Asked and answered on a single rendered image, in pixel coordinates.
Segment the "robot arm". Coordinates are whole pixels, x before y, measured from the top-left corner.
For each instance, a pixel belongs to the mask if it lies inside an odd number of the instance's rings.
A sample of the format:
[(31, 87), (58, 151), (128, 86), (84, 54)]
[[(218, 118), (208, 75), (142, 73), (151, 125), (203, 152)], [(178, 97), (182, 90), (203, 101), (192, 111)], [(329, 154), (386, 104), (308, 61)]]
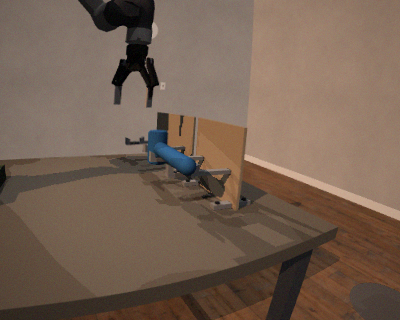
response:
[(126, 26), (126, 43), (151, 44), (154, 0), (78, 0), (91, 15), (95, 26), (105, 32)]

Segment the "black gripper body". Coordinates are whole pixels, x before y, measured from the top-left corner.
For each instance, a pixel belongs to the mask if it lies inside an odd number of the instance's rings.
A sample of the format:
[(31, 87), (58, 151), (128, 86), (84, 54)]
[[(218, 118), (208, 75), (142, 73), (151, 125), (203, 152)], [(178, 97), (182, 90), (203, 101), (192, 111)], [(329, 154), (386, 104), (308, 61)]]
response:
[(148, 46), (142, 44), (129, 44), (126, 49), (126, 64), (128, 61), (132, 61), (132, 64), (128, 68), (130, 71), (137, 71), (136, 66), (134, 66), (133, 62), (137, 61), (141, 68), (144, 67), (146, 63), (144, 63), (144, 59), (148, 55)]

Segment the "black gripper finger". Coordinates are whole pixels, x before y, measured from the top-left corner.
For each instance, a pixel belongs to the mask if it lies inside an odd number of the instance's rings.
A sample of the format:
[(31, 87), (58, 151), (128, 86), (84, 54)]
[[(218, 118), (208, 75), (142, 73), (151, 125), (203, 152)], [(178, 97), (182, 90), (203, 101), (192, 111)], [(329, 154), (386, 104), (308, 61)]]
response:
[[(117, 68), (117, 71), (114, 75), (114, 78), (112, 80), (112, 84), (115, 85), (115, 95), (114, 95), (114, 104), (121, 104), (121, 92), (122, 92), (122, 84), (128, 77), (128, 75), (132, 72), (129, 71), (129, 67), (132, 64), (132, 61), (128, 61), (126, 64), (125, 59), (120, 59), (119, 66)], [(124, 70), (124, 71), (123, 71)]]
[(136, 66), (137, 70), (140, 72), (142, 78), (144, 79), (147, 85), (144, 107), (146, 108), (152, 107), (153, 88), (159, 85), (159, 81), (154, 67), (154, 59), (149, 57), (147, 57), (147, 59), (144, 59), (144, 63), (146, 63), (147, 69), (145, 66), (141, 68), (137, 61), (134, 61), (133, 63)]

